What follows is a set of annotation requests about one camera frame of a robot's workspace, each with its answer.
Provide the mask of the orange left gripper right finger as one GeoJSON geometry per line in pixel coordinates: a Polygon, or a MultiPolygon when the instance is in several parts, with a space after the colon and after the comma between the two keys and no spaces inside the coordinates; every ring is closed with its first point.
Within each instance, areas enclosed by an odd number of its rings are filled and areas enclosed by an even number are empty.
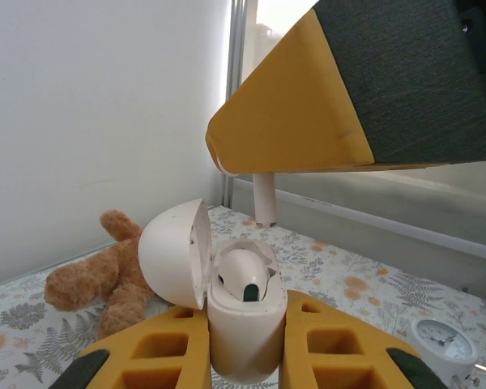
{"type": "Polygon", "coordinates": [[[289,290],[280,389],[446,389],[406,342],[289,290]]]}

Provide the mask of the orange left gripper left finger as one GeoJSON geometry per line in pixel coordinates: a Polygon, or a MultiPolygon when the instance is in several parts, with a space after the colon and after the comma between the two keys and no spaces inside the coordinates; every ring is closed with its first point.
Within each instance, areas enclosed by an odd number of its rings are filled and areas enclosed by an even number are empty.
{"type": "Polygon", "coordinates": [[[211,389],[207,313],[175,306],[95,342],[63,389],[211,389]]]}

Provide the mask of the white earbud charging case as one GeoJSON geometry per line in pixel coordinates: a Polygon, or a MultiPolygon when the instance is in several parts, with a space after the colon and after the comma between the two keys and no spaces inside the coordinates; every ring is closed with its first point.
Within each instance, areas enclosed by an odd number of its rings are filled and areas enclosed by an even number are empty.
{"type": "Polygon", "coordinates": [[[206,309],[211,366],[219,376],[254,384],[275,372],[283,356],[288,294],[269,245],[246,238],[213,244],[207,206],[196,199],[149,222],[139,239],[139,264],[159,297],[175,306],[206,309]],[[238,301],[218,278],[221,259],[237,249],[254,252],[268,268],[262,301],[238,301]]]}

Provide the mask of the white wireless earbud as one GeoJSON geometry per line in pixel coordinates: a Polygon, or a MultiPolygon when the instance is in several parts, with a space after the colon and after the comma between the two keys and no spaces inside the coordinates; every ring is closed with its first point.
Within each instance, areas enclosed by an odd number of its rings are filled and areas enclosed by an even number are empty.
{"type": "MultiPolygon", "coordinates": [[[[224,174],[224,194],[222,204],[225,207],[232,207],[233,178],[236,173],[225,170],[218,160],[218,168],[224,174]]],[[[252,174],[254,193],[254,219],[260,228],[271,228],[276,225],[276,195],[275,175],[273,173],[252,174]]]]}
{"type": "Polygon", "coordinates": [[[231,250],[220,261],[218,278],[238,301],[262,301],[269,279],[263,260],[250,250],[231,250]]]}

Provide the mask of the floral patterned table cloth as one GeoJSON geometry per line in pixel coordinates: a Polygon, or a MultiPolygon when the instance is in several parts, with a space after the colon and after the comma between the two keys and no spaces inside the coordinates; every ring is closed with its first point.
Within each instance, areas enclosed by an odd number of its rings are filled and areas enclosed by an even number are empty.
{"type": "MultiPolygon", "coordinates": [[[[275,251],[283,282],[405,339],[411,322],[432,317],[467,334],[479,351],[486,389],[486,301],[283,228],[260,229],[225,207],[209,211],[212,241],[248,238],[275,251]]],[[[0,389],[48,389],[91,344],[104,303],[75,312],[46,304],[46,272],[0,285],[0,389]]]]}

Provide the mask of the brown teddy bear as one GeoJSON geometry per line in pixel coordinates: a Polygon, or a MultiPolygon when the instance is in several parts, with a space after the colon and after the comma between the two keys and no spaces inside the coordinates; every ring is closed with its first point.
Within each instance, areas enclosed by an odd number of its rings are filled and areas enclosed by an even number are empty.
{"type": "Polygon", "coordinates": [[[98,340],[146,319],[155,296],[139,264],[139,239],[143,230],[125,213],[108,210],[100,224],[114,239],[109,248],[52,271],[45,281],[45,302],[55,310],[81,310],[101,298],[106,306],[100,317],[98,340]]]}

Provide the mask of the small white alarm clock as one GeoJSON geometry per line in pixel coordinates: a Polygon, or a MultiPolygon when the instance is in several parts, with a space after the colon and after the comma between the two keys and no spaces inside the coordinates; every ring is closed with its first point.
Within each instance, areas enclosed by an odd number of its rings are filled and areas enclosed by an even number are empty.
{"type": "Polygon", "coordinates": [[[473,340],[458,328],[437,319],[414,319],[407,342],[448,389],[468,389],[470,384],[478,387],[480,378],[475,373],[486,373],[486,366],[479,363],[479,352],[473,340]]]}

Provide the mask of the aluminium frame rail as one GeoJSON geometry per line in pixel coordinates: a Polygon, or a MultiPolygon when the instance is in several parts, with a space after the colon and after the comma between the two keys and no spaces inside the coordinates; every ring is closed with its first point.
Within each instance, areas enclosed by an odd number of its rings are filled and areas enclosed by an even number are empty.
{"type": "MultiPolygon", "coordinates": [[[[244,190],[253,191],[253,183],[246,180],[237,179],[234,186],[244,190]]],[[[345,220],[350,220],[359,224],[367,225],[375,229],[395,233],[404,237],[409,237],[417,241],[422,241],[435,246],[440,246],[449,250],[458,251],[464,254],[473,255],[486,259],[486,245],[471,242],[459,237],[453,237],[444,233],[433,232],[428,229],[404,224],[398,221],[389,220],[380,216],[374,216],[365,212],[352,210],[320,200],[311,199],[299,194],[293,194],[284,190],[275,189],[276,199],[291,203],[297,206],[313,209],[317,212],[336,216],[345,220]]]]}

